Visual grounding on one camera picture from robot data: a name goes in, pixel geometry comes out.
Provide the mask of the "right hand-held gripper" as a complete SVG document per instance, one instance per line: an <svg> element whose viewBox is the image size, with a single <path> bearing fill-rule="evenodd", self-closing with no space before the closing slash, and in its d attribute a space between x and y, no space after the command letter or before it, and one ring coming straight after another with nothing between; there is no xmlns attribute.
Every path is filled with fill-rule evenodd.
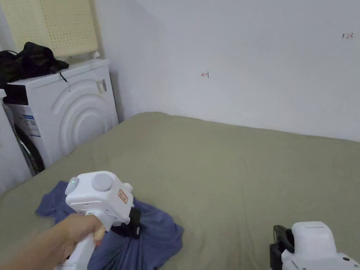
<svg viewBox="0 0 360 270"><path fill-rule="evenodd" d="M269 246L272 270L359 270L360 264L337 252L331 229L323 222L295 223L291 229L273 226L274 244ZM294 252L284 248L294 248Z"/></svg>

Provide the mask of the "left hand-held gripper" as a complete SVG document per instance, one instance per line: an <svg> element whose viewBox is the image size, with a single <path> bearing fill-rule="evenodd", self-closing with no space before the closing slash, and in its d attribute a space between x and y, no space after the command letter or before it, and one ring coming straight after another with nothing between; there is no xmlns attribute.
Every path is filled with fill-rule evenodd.
<svg viewBox="0 0 360 270"><path fill-rule="evenodd" d="M95 215L106 232L139 239L141 211L134 206L132 190L112 172L88 172L69 181L65 201L78 214Z"/></svg>

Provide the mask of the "person's left hand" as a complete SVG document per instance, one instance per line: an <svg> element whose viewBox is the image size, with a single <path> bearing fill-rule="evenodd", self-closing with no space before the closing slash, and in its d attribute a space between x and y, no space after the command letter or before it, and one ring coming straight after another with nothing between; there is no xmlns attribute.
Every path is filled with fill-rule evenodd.
<svg viewBox="0 0 360 270"><path fill-rule="evenodd" d="M71 214L62 222L50 229L50 246L53 266L64 262L75 250L78 243L87 236L94 237L93 243L100 245L105 235L105 227L95 215L82 216Z"/></svg>

